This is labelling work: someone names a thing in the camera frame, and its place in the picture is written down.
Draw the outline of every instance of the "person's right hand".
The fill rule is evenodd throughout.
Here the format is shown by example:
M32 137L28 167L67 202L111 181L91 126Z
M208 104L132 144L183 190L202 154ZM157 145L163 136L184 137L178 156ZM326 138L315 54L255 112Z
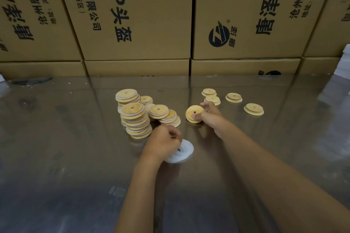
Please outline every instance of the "person's right hand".
M193 114L192 118L194 120L203 120L203 122L214 129L218 137L222 138L221 131L226 125L230 124L230 122L223 117L213 102L202 102L201 106L204 107L204 111Z

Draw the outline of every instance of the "forearm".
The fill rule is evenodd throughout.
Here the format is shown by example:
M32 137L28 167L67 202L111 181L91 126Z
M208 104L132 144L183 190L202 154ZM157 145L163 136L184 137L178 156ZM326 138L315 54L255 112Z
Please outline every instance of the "forearm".
M349 211L231 123L219 130L237 168L286 232L345 232Z
M153 232L154 187L160 163L141 159L136 164L119 214L116 233Z

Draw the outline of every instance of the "person's left hand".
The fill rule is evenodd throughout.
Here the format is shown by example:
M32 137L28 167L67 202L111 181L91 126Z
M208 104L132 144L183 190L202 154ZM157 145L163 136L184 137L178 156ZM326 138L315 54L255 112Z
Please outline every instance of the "person's left hand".
M141 157L159 165L173 155L182 142L181 132L171 125L160 125L153 130Z

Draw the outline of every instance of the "white stacked object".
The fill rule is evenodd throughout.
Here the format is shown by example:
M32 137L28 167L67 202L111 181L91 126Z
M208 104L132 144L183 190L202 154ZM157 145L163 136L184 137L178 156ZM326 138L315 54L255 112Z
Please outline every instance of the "white stacked object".
M343 50L343 56L340 59L335 75L350 79L350 44L347 44Z

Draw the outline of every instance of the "metal table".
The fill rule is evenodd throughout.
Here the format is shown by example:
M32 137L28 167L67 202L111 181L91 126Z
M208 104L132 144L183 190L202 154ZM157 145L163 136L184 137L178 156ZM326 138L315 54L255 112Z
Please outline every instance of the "metal table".
M338 76L55 78L0 84L0 232L112 232L146 140L120 124L114 96L153 97L195 147L157 176L155 232L278 232L206 125L185 119L214 88L218 108L261 146L350 209L350 81ZM243 102L225 100L229 92ZM245 103L265 114L253 117Z

